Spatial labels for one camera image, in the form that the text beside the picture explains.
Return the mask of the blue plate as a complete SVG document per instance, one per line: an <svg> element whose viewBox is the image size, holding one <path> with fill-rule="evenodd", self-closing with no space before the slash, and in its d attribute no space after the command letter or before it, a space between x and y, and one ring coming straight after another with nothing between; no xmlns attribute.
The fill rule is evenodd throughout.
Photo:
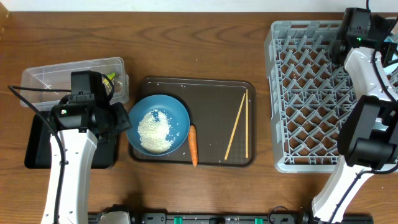
<svg viewBox="0 0 398 224"><path fill-rule="evenodd" d="M164 112L171 125L169 140L173 140L171 148L161 154L153 154L141 146L137 127L144 115L152 110ZM147 96L138 101L129 112L132 128L126 131L132 148L147 156L164 156L176 151L186 140L190 129L190 117L186 107L178 99L168 95Z"/></svg>

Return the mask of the green yellow snack wrapper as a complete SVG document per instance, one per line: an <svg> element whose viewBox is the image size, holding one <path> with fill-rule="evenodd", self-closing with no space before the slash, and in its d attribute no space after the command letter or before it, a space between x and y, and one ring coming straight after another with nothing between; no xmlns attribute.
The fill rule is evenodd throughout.
<svg viewBox="0 0 398 224"><path fill-rule="evenodd" d="M115 78L116 74L110 73L106 75L106 78L103 78L103 83L105 84L106 87L108 87L109 89L112 89L111 87L111 83L114 83L114 78Z"/></svg>

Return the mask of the light blue bowl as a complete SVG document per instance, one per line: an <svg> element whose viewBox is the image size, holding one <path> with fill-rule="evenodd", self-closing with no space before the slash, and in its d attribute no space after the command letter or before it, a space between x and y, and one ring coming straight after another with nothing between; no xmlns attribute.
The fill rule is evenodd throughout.
<svg viewBox="0 0 398 224"><path fill-rule="evenodd" d="M397 63L397 42L387 37L382 45L382 64L384 67Z"/></svg>

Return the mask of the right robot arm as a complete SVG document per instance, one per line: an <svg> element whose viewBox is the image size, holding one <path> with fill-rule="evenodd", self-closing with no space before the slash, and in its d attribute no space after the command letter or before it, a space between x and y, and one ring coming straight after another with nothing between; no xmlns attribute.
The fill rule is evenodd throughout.
<svg viewBox="0 0 398 224"><path fill-rule="evenodd" d="M373 175L386 175L397 160L397 93L385 73L397 64L397 43L387 41L397 20L349 7L333 45L334 63L344 66L358 102L338 135L338 162L302 223L343 223L349 203Z"/></svg>

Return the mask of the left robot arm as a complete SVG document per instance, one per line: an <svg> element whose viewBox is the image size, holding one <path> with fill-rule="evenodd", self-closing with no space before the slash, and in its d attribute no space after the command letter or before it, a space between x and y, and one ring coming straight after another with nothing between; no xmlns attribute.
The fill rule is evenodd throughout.
<svg viewBox="0 0 398 224"><path fill-rule="evenodd" d="M67 103L50 113L51 167L42 223L88 223L91 165L102 137L131 128L122 103Z"/></svg>

